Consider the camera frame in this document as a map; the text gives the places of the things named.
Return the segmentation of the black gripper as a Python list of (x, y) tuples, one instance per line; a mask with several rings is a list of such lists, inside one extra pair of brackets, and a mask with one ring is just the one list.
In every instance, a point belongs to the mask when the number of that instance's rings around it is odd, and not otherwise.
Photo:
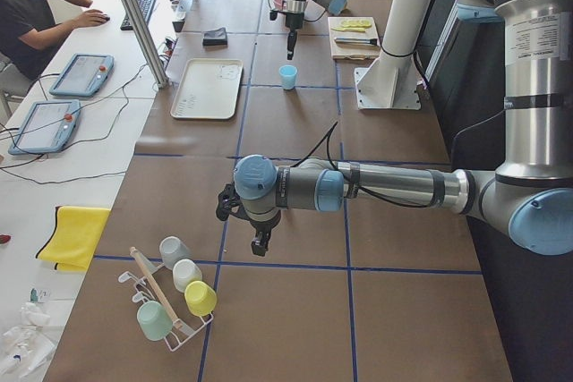
[(304, 13), (285, 12), (285, 25), (290, 30), (287, 36), (287, 59), (292, 60), (295, 54), (297, 31), (304, 25)]
[(255, 229), (255, 236), (251, 241), (252, 254), (264, 257), (269, 249), (271, 232), (281, 220), (281, 210), (273, 208), (268, 212), (257, 214), (244, 208), (244, 213)]

